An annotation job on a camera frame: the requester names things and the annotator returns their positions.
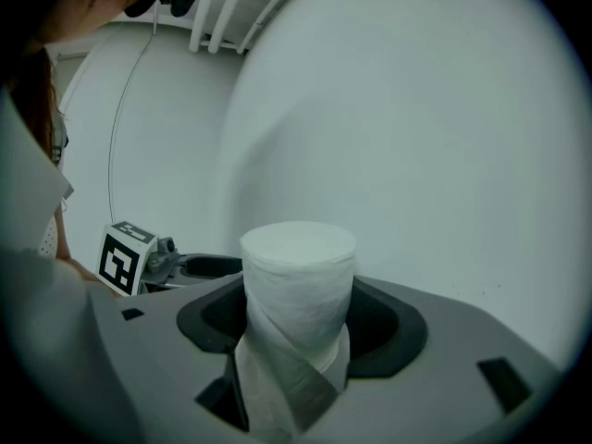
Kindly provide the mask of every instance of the white pipe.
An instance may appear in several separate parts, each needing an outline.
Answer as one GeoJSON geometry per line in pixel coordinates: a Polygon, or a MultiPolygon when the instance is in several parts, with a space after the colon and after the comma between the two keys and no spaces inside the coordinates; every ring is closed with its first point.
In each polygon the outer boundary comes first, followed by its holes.
{"type": "Polygon", "coordinates": [[[193,19],[193,28],[191,29],[191,39],[189,41],[189,50],[192,53],[197,53],[200,49],[200,40],[202,39],[202,32],[204,31],[205,19],[210,11],[212,0],[200,0],[197,5],[197,12],[193,19]]]}
{"type": "Polygon", "coordinates": [[[279,1],[280,0],[270,0],[270,2],[259,15],[259,17],[255,20],[254,24],[251,26],[251,29],[245,36],[244,40],[242,40],[242,43],[240,44],[239,49],[237,50],[237,53],[241,55],[244,52],[245,48],[247,47],[247,44],[249,44],[249,41],[252,39],[255,32],[261,27],[261,23],[263,22],[265,17],[267,17],[269,12],[274,9],[274,7],[278,4],[279,1]]]}
{"type": "Polygon", "coordinates": [[[230,21],[230,17],[232,17],[232,13],[234,13],[234,9],[238,3],[239,0],[226,0],[226,2],[224,2],[222,11],[220,11],[220,16],[218,17],[218,21],[214,27],[214,32],[212,33],[212,39],[210,40],[210,44],[207,48],[210,53],[217,53],[220,43],[222,42],[224,31],[226,30],[228,22],[230,21]]]}
{"type": "MultiPolygon", "coordinates": [[[[200,46],[207,46],[210,44],[209,40],[201,41],[200,46]]],[[[221,48],[237,49],[238,45],[235,43],[220,43],[221,48]]]]}

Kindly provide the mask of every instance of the black rectangular slot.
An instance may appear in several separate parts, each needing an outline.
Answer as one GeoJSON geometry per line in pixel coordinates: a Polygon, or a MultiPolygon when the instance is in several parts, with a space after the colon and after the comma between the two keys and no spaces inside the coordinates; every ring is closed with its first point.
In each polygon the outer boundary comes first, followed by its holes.
{"type": "Polygon", "coordinates": [[[530,396],[530,388],[505,358],[478,362],[477,366],[506,414],[511,413],[530,396]]]}
{"type": "Polygon", "coordinates": [[[190,278],[215,279],[242,271],[242,260],[229,256],[195,255],[181,268],[181,275],[190,278]]]}
{"type": "Polygon", "coordinates": [[[126,321],[130,321],[131,319],[135,319],[136,317],[144,315],[142,311],[136,308],[126,309],[125,311],[121,311],[121,313],[123,314],[123,318],[126,321]]]}

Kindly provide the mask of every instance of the toilet paper roll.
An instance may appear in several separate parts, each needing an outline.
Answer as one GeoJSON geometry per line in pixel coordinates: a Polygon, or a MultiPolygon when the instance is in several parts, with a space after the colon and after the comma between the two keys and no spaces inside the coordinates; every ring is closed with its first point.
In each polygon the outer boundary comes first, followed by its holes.
{"type": "Polygon", "coordinates": [[[250,430],[262,440],[295,438],[343,389],[355,243],[347,230],[315,222],[240,239],[247,329],[236,360],[250,430]]]}

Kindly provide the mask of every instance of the black and white square tag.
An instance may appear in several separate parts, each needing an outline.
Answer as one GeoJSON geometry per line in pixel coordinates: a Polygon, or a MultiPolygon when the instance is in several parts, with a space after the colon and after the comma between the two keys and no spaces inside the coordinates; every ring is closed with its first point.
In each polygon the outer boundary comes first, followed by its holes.
{"type": "Polygon", "coordinates": [[[139,261],[138,253],[107,233],[98,274],[116,288],[131,295],[139,261]]]}
{"type": "Polygon", "coordinates": [[[118,224],[115,224],[113,228],[116,228],[117,230],[125,233],[126,235],[129,235],[136,241],[141,241],[146,244],[149,244],[154,239],[154,235],[150,232],[146,232],[141,228],[137,228],[136,226],[133,226],[128,222],[119,222],[118,224]]]}

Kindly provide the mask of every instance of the white ceiling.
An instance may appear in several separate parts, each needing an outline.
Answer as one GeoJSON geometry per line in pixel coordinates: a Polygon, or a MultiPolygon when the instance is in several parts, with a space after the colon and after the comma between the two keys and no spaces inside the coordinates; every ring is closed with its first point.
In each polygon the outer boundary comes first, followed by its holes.
{"type": "MultiPolygon", "coordinates": [[[[259,14],[263,11],[267,3],[269,3],[269,1],[270,0],[240,0],[224,32],[224,40],[231,43],[240,44],[243,38],[246,36],[249,29],[251,28],[251,26],[253,25],[253,23],[255,22],[255,20],[257,19],[257,17],[259,16],[259,14]]],[[[281,9],[283,5],[285,5],[288,1],[289,0],[281,0],[277,5],[277,10],[281,9]]],[[[210,11],[203,26],[204,33],[212,34],[222,6],[225,2],[226,0],[212,0],[210,11]]],[[[182,18],[172,17],[170,11],[168,10],[168,6],[160,5],[158,8],[158,22],[160,24],[169,24],[190,29],[193,24],[193,19],[195,18],[198,3],[199,0],[196,0],[193,6],[191,7],[190,11],[187,13],[187,15],[182,18]]],[[[267,20],[272,19],[276,13],[277,11],[272,12],[267,20]]],[[[124,14],[122,14],[116,18],[116,21],[148,22],[153,21],[153,19],[154,6],[139,18],[128,18],[124,14]]]]}

